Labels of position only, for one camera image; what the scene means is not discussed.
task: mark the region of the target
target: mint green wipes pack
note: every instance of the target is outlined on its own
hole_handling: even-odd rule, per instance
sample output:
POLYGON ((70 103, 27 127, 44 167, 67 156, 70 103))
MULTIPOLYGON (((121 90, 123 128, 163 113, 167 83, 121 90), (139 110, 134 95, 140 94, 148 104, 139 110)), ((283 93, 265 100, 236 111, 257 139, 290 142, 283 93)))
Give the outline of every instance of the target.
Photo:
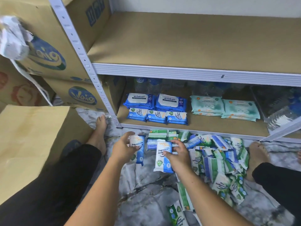
POLYGON ((224 103, 221 97, 190 96, 192 112, 195 115, 222 116, 224 103))
POLYGON ((225 113, 222 118, 256 121, 260 119, 259 111, 253 101, 239 101, 223 99, 225 113))

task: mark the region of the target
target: metal shelf post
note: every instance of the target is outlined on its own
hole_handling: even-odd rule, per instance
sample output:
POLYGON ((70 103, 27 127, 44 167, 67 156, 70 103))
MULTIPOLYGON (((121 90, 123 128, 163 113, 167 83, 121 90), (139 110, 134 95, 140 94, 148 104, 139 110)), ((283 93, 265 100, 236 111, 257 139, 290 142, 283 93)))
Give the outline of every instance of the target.
POLYGON ((74 28, 74 25, 71 21, 71 18, 64 6, 64 3, 62 0, 49 0, 53 11, 57 15, 58 20, 60 21, 63 29, 65 30, 65 33, 67 34, 70 43, 72 44, 75 52, 77 53, 78 58, 81 60, 87 74, 89 75, 92 83, 94 84, 97 92, 99 93, 104 105, 106 106, 109 114, 111 115, 115 125, 119 128, 121 128, 121 125, 117 119, 117 116, 115 115, 112 106, 104 93, 103 87, 98 79, 98 76, 92 66, 92 63, 87 55, 87 52, 84 49, 84 46, 82 45, 82 42, 74 28))

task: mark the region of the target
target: forearm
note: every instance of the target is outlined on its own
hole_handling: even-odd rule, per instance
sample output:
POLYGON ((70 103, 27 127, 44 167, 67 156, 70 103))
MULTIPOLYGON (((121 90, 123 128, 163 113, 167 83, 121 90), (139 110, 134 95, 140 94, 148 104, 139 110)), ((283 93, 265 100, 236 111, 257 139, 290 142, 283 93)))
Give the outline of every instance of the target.
POLYGON ((190 169, 178 173, 203 226, 253 225, 223 201, 190 169))
POLYGON ((66 226, 113 226, 122 165, 110 158, 66 226))

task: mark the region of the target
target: particle board shelf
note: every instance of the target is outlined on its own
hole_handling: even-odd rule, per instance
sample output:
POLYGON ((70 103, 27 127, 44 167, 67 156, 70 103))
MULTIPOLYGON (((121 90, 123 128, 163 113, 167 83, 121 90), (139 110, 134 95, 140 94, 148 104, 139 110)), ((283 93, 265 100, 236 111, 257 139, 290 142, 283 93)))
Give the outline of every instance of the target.
POLYGON ((116 12, 88 56, 94 64, 298 74, 300 35, 300 18, 116 12))
MULTIPOLYGON (((128 84, 125 90, 125 94, 122 99, 122 103, 126 100, 126 94, 129 92, 134 92, 131 84, 128 84)), ((189 98, 191 95, 191 90, 189 88, 184 89, 172 89, 168 92, 164 92, 169 95, 181 96, 185 98, 189 98)), ((227 92, 224 95, 225 98, 232 98, 237 100, 252 100, 251 92, 249 89, 244 89, 240 93, 227 92)), ((188 108, 187 108, 187 118, 188 125, 181 124, 160 124, 155 122, 143 122, 143 121, 135 121, 127 119, 129 114, 129 110, 126 106, 122 105, 119 107, 119 111, 117 114, 118 121, 122 126, 148 126, 150 128, 164 128, 164 129, 186 129, 192 130, 194 132, 206 132, 206 133, 220 133, 230 134, 230 135, 239 135, 244 136, 248 139, 260 139, 256 137, 267 137, 269 136, 269 132, 266 128, 266 123, 263 120, 253 121, 243 121, 243 120, 235 120, 235 119, 222 119, 220 117, 209 117, 209 116, 201 116, 192 114, 190 107, 190 100, 188 100, 188 108)))

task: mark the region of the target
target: leg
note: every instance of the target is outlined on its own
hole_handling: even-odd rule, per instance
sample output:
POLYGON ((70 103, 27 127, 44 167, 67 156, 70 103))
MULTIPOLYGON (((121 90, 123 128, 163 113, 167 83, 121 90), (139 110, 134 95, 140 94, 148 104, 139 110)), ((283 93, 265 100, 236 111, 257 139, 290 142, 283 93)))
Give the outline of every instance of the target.
POLYGON ((269 163, 264 146, 258 142, 250 145, 250 170, 247 176, 261 185, 276 201, 299 218, 301 211, 301 172, 269 163))
POLYGON ((84 194, 106 152, 103 116, 88 142, 70 152, 0 205, 2 225, 64 225, 84 194))

